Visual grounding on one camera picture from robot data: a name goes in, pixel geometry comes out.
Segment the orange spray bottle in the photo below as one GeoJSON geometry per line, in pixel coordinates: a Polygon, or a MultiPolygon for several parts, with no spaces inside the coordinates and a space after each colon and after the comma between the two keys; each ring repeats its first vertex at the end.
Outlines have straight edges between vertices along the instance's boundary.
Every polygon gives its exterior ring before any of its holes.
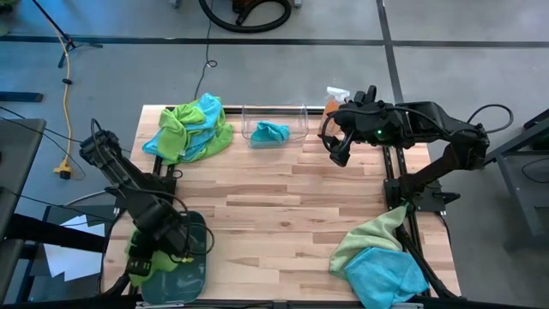
{"type": "Polygon", "coordinates": [[[323,117],[319,130],[322,129],[323,123],[327,120],[328,114],[339,108],[340,105],[346,102],[347,97],[350,95],[350,91],[342,88],[327,87],[327,103],[324,107],[323,117]]]}

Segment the grey desk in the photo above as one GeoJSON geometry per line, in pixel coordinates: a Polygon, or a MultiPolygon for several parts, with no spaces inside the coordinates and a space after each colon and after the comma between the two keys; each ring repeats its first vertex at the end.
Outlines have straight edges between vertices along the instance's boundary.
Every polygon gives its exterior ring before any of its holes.
{"type": "Polygon", "coordinates": [[[8,240],[9,221],[15,213],[18,194],[27,181],[30,168],[45,130],[42,118],[0,119],[0,305],[14,274],[23,245],[8,240]]]}

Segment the pale green microfiber towel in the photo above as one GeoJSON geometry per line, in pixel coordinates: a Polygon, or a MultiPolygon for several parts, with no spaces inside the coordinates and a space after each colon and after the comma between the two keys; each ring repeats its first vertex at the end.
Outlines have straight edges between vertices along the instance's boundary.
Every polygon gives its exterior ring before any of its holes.
{"type": "Polygon", "coordinates": [[[407,207],[408,203],[403,203],[347,232],[331,254],[329,273],[345,280],[345,267],[364,249],[402,251],[403,246],[395,237],[395,230],[404,222],[407,207]]]}

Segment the black aluminium table frame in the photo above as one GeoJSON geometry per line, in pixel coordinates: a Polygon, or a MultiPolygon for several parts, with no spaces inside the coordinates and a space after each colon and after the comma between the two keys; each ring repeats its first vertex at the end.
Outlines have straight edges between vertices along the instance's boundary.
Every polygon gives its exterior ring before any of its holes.
{"type": "Polygon", "coordinates": [[[228,106],[232,144],[180,166],[177,196],[214,234],[201,299],[351,300],[350,287],[328,272],[329,257],[349,230],[387,209],[389,173],[429,163],[426,146],[355,145],[342,168],[317,137],[321,108],[253,106],[250,113],[273,122],[306,120],[306,134],[286,148],[253,149],[244,108],[228,106]]]}

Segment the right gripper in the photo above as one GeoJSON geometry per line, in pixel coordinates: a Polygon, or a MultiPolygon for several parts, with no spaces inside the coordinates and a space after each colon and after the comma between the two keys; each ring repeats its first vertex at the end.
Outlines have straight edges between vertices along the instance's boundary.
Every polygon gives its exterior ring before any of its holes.
{"type": "MultiPolygon", "coordinates": [[[[333,113],[333,119],[346,141],[371,145],[395,145],[398,142],[398,112],[392,106],[348,103],[333,113]]],[[[345,167],[350,158],[349,150],[348,145],[334,146],[329,158],[337,166],[345,167]]]]}

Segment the blue microfiber towel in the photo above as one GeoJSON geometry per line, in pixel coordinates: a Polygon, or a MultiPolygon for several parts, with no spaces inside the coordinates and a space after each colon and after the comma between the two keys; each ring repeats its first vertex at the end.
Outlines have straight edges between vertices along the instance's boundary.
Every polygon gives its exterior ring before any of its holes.
{"type": "Polygon", "coordinates": [[[190,127],[192,130],[218,129],[226,121],[223,105],[218,96],[205,93],[200,99],[193,101],[193,107],[203,114],[204,120],[193,124],[190,127]]]}
{"type": "Polygon", "coordinates": [[[250,137],[252,148],[278,147],[285,144],[291,135],[288,125],[260,121],[250,137]]]}
{"type": "Polygon", "coordinates": [[[142,150],[150,155],[158,155],[171,163],[192,161],[206,148],[213,137],[213,129],[189,133],[186,129],[174,131],[163,128],[142,146],[142,150]]]}
{"type": "Polygon", "coordinates": [[[410,253],[366,248],[344,268],[347,280],[366,309],[390,309],[429,288],[410,253]]]}

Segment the white paper sheets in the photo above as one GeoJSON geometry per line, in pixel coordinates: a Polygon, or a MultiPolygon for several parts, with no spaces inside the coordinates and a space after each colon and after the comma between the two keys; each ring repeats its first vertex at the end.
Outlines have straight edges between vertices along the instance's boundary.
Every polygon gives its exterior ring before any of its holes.
{"type": "MultiPolygon", "coordinates": [[[[62,226],[101,237],[105,236],[105,224],[91,225],[84,215],[74,217],[62,223],[62,226]]],[[[101,251],[83,251],[48,244],[45,244],[44,248],[52,277],[63,274],[64,280],[68,282],[100,272],[101,258],[103,256],[101,251]]]]}

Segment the black support beam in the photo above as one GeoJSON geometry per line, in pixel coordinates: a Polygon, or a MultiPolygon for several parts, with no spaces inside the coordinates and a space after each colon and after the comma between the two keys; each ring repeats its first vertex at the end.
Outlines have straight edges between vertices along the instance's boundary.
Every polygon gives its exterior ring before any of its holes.
{"type": "Polygon", "coordinates": [[[4,229],[2,238],[30,240],[83,251],[103,252],[105,236],[59,226],[33,217],[14,214],[4,229]]]}

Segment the black tripod stand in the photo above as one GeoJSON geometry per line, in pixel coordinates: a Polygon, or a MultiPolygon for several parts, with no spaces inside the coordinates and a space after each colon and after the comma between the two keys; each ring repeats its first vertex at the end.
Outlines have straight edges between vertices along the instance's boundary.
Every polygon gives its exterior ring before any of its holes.
{"type": "Polygon", "coordinates": [[[102,44],[73,40],[66,32],[64,32],[61,29],[60,26],[58,26],[58,24],[51,18],[51,16],[46,12],[46,10],[42,7],[41,4],[39,4],[37,0],[32,0],[32,2],[36,6],[36,8],[40,11],[40,13],[45,17],[45,19],[48,21],[50,26],[54,29],[57,38],[61,42],[61,46],[63,47],[63,54],[60,57],[60,60],[57,64],[57,67],[59,69],[62,69],[64,65],[69,62],[69,52],[79,47],[88,46],[88,47],[98,48],[98,49],[103,48],[102,44]]]}

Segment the teal-grey plastic basket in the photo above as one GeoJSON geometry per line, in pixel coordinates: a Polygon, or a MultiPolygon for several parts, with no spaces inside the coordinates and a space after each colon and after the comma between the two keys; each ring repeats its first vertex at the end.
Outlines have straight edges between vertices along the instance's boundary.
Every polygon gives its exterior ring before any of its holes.
{"type": "Polygon", "coordinates": [[[190,253],[195,260],[179,264],[173,271],[156,271],[140,288],[143,299],[153,305],[191,303],[206,283],[207,254],[213,249],[214,236],[204,217],[190,212],[190,253]]]}

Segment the dark flat bar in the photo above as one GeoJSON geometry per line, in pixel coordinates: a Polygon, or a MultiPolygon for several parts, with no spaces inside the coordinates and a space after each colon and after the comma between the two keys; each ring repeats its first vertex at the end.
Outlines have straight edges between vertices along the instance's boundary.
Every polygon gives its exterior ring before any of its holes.
{"type": "Polygon", "coordinates": [[[43,99],[44,95],[41,93],[0,91],[0,101],[41,102],[43,99]]]}

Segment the dark metal table frame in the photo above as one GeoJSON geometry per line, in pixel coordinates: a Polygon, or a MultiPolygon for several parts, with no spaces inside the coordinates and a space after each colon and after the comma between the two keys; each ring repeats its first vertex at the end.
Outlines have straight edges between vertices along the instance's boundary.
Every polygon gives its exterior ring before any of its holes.
{"type": "Polygon", "coordinates": [[[495,163],[520,210],[524,230],[504,243],[508,251],[549,249],[549,108],[527,121],[522,132],[486,156],[495,163]]]}

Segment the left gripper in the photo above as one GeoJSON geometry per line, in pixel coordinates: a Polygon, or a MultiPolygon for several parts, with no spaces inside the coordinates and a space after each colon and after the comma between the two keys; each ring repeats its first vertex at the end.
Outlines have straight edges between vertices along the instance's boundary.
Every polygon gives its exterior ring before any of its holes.
{"type": "Polygon", "coordinates": [[[147,276],[151,270],[153,251],[163,251],[176,258],[185,258],[190,251],[190,216],[175,210],[167,200],[145,211],[136,223],[131,237],[134,245],[127,250],[127,270],[147,276]]]}

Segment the clear plastic basket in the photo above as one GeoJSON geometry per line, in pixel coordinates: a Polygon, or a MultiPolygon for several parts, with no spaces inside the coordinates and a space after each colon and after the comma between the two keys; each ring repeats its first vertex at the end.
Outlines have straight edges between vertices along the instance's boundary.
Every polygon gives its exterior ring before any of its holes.
{"type": "Polygon", "coordinates": [[[242,137],[250,145],[250,137],[260,121],[289,126],[291,135],[287,142],[278,147],[266,148],[291,148],[300,146],[309,133],[308,111],[305,103],[294,101],[289,105],[259,106],[243,105],[241,113],[242,137]]]}

